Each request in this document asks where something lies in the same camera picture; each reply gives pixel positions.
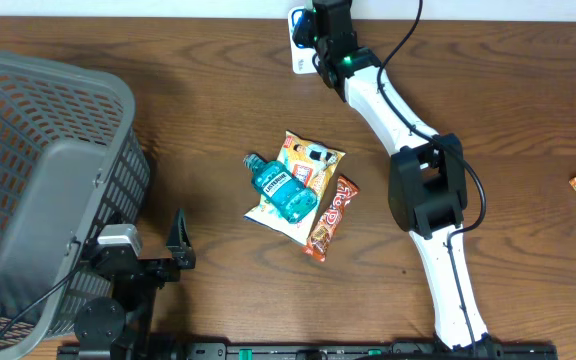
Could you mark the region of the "blue Listerine mouthwash bottle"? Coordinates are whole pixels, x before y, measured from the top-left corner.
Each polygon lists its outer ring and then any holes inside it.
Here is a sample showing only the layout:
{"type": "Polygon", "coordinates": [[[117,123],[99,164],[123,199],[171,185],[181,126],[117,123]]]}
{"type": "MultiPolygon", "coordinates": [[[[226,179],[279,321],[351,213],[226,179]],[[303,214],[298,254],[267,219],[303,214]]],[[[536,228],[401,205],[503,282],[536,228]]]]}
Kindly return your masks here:
{"type": "Polygon", "coordinates": [[[288,223],[300,222],[317,205],[316,193],[292,175],[283,163],[266,162],[255,153],[246,155],[243,162],[252,173],[253,188],[288,223]]]}

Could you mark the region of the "orange red candy bar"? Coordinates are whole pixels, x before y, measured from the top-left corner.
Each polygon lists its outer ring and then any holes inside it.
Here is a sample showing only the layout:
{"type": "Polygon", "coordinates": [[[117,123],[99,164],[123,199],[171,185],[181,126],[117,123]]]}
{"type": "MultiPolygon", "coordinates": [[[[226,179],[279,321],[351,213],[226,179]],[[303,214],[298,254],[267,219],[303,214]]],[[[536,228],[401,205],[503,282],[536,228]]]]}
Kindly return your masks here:
{"type": "Polygon", "coordinates": [[[348,178],[340,175],[336,192],[329,207],[324,211],[307,239],[303,252],[320,262],[324,262],[339,224],[343,220],[346,207],[359,193],[359,188],[348,178]]]}

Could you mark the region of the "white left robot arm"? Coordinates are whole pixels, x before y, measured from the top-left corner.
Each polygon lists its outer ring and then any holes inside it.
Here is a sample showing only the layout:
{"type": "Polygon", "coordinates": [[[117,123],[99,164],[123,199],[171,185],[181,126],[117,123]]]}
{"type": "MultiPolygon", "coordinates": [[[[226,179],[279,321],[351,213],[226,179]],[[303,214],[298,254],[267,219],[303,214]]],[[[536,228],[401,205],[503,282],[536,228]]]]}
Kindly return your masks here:
{"type": "Polygon", "coordinates": [[[184,211],[176,211],[166,241],[168,258],[141,259],[142,241],[133,224],[104,226],[94,241],[89,264],[111,282],[111,294],[86,302],[75,318],[78,359],[182,359],[183,346],[167,335],[153,335],[157,291],[180,280],[196,265],[184,211]]]}

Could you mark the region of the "yellow white snack bag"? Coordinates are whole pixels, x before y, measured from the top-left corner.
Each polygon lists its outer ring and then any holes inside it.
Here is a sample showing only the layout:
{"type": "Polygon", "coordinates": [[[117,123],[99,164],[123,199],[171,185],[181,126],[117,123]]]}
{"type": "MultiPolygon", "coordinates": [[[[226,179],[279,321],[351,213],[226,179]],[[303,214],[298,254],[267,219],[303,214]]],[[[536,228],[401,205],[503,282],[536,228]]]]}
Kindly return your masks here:
{"type": "Polygon", "coordinates": [[[294,242],[304,245],[313,226],[315,215],[321,204],[328,183],[345,153],[323,144],[302,139],[288,131],[276,159],[305,186],[312,189],[317,197],[315,208],[300,222],[290,224],[277,209],[260,194],[260,202],[245,214],[245,218],[280,232],[294,242]]]}

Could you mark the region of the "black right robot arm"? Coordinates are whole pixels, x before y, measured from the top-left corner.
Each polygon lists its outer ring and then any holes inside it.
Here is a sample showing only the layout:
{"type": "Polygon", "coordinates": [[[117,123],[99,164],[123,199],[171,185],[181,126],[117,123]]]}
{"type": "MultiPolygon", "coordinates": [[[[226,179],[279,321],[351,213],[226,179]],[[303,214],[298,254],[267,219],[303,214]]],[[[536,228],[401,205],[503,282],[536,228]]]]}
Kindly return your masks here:
{"type": "Polygon", "coordinates": [[[460,140],[427,125],[391,84],[387,63],[358,42],[349,0],[309,1],[292,41],[314,52],[324,83],[356,110],[390,157],[388,203],[424,267],[435,334],[450,352],[475,357],[488,335],[477,309],[464,255],[464,235],[485,218],[481,180],[460,140]]]}

